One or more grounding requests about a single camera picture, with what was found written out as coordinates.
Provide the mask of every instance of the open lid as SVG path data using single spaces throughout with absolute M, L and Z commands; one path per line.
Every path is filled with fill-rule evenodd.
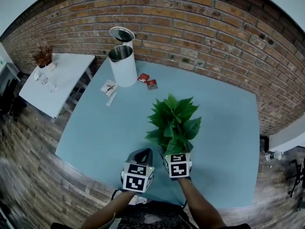
M 113 27 L 109 32 L 112 37 L 120 42 L 131 42 L 134 39 L 133 32 L 124 27 Z

